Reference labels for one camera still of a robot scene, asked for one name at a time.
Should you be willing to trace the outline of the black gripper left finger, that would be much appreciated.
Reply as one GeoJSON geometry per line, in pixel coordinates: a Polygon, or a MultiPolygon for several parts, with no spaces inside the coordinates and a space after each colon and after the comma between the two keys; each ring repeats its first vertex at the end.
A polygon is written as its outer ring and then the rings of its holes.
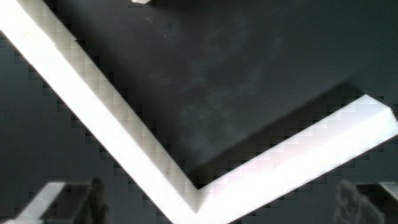
{"type": "Polygon", "coordinates": [[[7,224],[108,224],[102,183],[49,182],[7,224]]]}

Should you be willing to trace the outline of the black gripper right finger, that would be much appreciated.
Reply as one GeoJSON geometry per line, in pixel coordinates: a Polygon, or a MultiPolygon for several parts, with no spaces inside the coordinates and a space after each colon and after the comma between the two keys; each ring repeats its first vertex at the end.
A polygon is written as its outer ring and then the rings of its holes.
{"type": "Polygon", "coordinates": [[[398,182],[341,181],[333,224],[398,224],[398,182]]]}

